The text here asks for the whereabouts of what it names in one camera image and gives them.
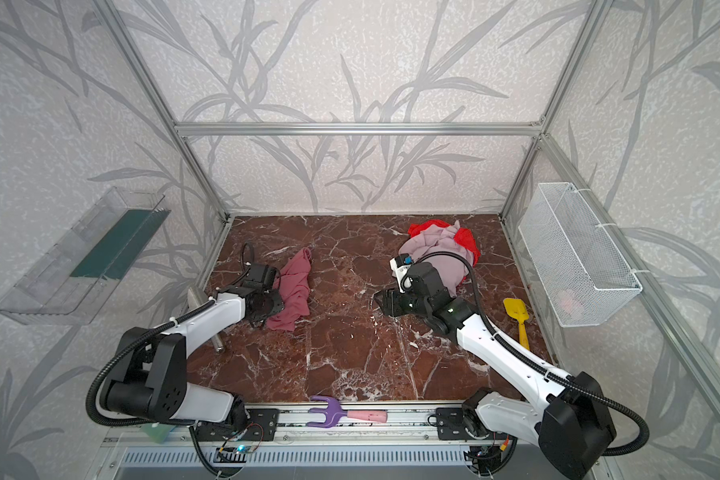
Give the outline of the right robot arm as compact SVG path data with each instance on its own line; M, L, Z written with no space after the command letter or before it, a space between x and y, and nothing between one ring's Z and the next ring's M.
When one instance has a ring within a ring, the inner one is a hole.
M599 383L572 376L525 349L484 318L478 304L451 296L436 268L407 255L391 259L396 286L374 298L390 317L414 315L436 335L471 353L509 382L513 400L481 390L462 405L471 435L505 433L537 446L568 479L582 479L615 440Z

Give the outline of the dark pink ribbed cloth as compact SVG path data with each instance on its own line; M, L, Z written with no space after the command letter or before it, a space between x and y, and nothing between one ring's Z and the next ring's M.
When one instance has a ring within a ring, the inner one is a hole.
M299 250L281 270L277 288L283 300L281 312L270 317L266 326L274 331L293 332L296 322L310 315L309 274L312 268L312 253L309 248Z

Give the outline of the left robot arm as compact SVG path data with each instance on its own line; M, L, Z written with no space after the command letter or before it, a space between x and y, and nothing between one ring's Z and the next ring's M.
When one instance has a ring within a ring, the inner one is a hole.
M89 418L109 427L245 424L242 400L190 383L187 363L195 350L227 328L239 323L261 328L280 313L284 301L275 288L278 279L276 268L253 263L201 306L154 328L126 331L89 388Z

